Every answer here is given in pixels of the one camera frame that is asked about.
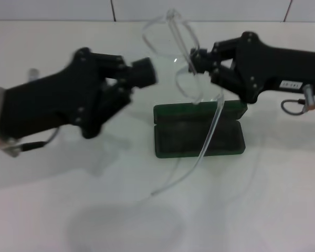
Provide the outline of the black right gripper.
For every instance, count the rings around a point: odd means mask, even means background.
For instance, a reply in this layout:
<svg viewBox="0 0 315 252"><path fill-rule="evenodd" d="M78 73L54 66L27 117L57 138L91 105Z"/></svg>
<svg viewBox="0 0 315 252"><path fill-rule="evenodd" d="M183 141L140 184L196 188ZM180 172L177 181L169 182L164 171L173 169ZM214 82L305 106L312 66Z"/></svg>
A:
<svg viewBox="0 0 315 252"><path fill-rule="evenodd" d="M315 52L271 47L253 32L215 42L211 50L192 48L190 60L199 74L208 72L211 83L246 103L267 90L302 93L311 85L315 94ZM235 63L235 72L217 63L225 60Z"/></svg>

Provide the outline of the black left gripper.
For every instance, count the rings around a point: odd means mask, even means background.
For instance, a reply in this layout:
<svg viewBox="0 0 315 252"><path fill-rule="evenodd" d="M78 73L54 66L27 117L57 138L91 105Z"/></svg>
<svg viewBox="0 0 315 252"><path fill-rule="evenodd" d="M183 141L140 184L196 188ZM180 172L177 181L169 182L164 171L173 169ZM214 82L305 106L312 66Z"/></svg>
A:
<svg viewBox="0 0 315 252"><path fill-rule="evenodd" d="M102 97L101 77L120 77L104 89ZM5 91L0 131L21 139L71 124L81 129L84 138L91 139L100 133L104 123L132 102L135 88L156 83L150 58L127 65L120 55L81 48L62 71Z"/></svg>

